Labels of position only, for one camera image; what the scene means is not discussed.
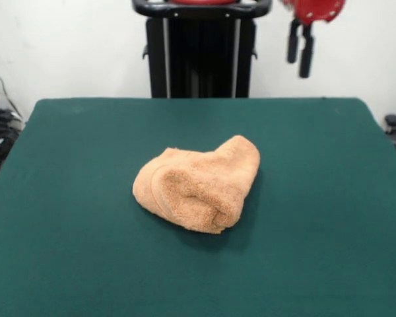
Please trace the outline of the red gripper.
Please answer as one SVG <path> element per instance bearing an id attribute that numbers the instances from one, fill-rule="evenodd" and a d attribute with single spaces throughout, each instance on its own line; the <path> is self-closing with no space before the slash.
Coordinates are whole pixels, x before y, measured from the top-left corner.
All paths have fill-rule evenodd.
<path id="1" fill-rule="evenodd" d="M 310 77 L 312 66 L 312 57 L 314 52 L 314 37 L 312 34 L 312 25 L 315 21 L 331 22 L 342 11 L 345 0 L 280 0 L 280 3 L 293 12 L 294 19 L 290 23 L 287 55 L 288 63 L 295 63 L 298 53 L 298 28 L 300 23 L 303 26 L 303 37 L 305 45 L 301 53 L 300 60 L 300 78 L 307 79 Z"/>

